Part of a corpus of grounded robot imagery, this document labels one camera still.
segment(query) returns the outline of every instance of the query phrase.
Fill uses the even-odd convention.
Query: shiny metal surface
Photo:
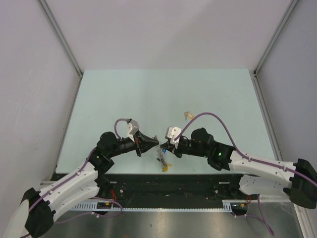
[[[292,203],[264,203],[264,215],[278,238],[302,238]],[[60,221],[79,212],[67,212]],[[248,214],[260,215],[256,203]],[[54,225],[45,238],[270,238],[263,223],[229,213],[125,212],[115,218],[91,215]]]

